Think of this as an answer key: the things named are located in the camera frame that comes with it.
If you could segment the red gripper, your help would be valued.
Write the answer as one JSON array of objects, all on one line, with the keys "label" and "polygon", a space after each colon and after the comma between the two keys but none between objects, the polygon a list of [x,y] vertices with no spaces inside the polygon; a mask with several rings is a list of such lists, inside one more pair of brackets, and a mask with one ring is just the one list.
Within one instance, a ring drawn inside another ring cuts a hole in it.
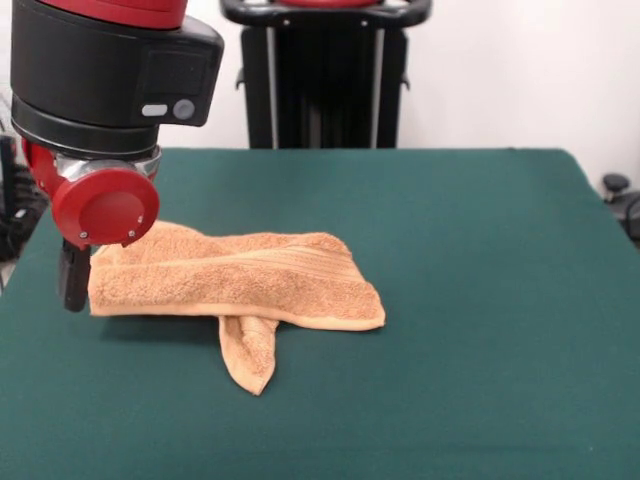
[{"label": "red gripper", "polygon": [[27,140],[27,165],[47,195],[62,237],[57,291],[66,310],[81,312],[91,271],[89,246],[127,246],[154,224],[159,194],[153,184],[161,149],[133,160],[81,160]]}]

